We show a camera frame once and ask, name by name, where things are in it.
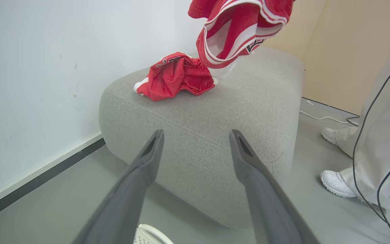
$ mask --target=red basketball jersey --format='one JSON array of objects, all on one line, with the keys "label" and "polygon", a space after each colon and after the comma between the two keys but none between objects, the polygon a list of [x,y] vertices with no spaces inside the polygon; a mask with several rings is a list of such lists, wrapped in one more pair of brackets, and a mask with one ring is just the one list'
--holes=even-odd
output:
[{"label": "red basketball jersey", "polygon": [[133,90],[159,101],[175,97],[181,90],[199,96],[214,86],[215,78],[200,59],[177,52],[151,66],[148,76],[136,83]]},{"label": "red basketball jersey", "polygon": [[288,22],[294,0],[193,0],[192,18],[207,18],[198,36],[199,57],[208,68],[224,68],[250,54]]}]

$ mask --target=beige wall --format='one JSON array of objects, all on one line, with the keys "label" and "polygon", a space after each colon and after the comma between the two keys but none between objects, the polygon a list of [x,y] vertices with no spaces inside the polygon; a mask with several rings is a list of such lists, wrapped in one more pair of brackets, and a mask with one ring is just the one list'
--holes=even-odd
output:
[{"label": "beige wall", "polygon": [[390,0],[297,0],[265,43],[302,60],[304,97],[359,114],[390,55]]}]

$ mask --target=white baseboard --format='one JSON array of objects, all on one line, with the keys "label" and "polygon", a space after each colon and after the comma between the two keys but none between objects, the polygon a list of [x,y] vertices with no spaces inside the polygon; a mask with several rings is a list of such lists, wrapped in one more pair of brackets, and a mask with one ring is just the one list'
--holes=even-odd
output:
[{"label": "white baseboard", "polygon": [[22,187],[26,183],[30,182],[32,179],[34,179],[37,176],[40,176],[50,168],[54,167],[55,165],[63,162],[64,160],[70,158],[71,156],[75,155],[76,153],[80,152],[84,148],[88,147],[89,145],[93,144],[94,142],[97,142],[98,140],[102,139],[102,133],[98,133],[95,136],[92,136],[88,138],[87,140],[69,148],[68,150],[60,153],[56,157],[49,159],[48,161],[44,162],[43,164],[39,165],[38,167],[34,168],[33,170],[30,170],[28,173],[24,174],[23,176],[20,176],[19,178],[15,179],[14,181],[10,182],[9,184],[6,184],[4,187],[0,188],[0,199],[7,196],[8,194],[12,193],[19,187]]}]

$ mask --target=white sneaker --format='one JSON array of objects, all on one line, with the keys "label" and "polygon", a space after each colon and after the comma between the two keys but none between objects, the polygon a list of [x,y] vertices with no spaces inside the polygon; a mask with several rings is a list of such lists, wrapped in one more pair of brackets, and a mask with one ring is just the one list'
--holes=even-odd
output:
[{"label": "white sneaker", "polygon": [[336,142],[336,130],[331,128],[324,128],[322,130],[322,136],[326,141],[332,143],[335,146],[338,146],[338,143]]},{"label": "white sneaker", "polygon": [[354,198],[358,196],[350,189],[350,187],[348,187],[339,172],[324,170],[320,174],[320,179],[326,189],[337,196],[343,198]]}]

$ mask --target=gray fabric ottoman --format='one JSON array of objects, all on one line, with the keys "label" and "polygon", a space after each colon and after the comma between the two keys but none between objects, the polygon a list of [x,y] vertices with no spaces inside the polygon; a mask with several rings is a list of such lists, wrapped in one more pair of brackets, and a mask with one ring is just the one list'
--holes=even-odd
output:
[{"label": "gray fabric ottoman", "polygon": [[103,92],[99,118],[107,147],[132,162],[152,133],[164,129],[156,182],[220,224],[251,226],[246,193],[234,174],[229,130],[242,131],[274,177],[284,182],[296,141],[302,63],[260,47],[201,96],[180,92],[159,102],[133,91],[148,71],[124,76]]}]

